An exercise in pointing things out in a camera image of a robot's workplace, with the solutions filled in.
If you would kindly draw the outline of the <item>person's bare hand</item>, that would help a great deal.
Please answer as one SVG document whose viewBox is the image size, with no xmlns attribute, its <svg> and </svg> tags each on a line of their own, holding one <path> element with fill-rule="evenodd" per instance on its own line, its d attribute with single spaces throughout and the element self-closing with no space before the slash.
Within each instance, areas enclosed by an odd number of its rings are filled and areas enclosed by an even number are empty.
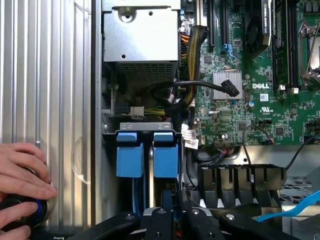
<svg viewBox="0 0 320 240">
<path fill-rule="evenodd" d="M 21 195 L 39 200 L 57 196 L 42 150 L 31 143 L 0 144 L 0 202 L 9 195 Z M 33 201 L 19 203 L 0 210 L 0 229 L 38 210 Z M 31 228 L 20 226 L 0 234 L 1 240 L 29 240 Z"/>
</svg>

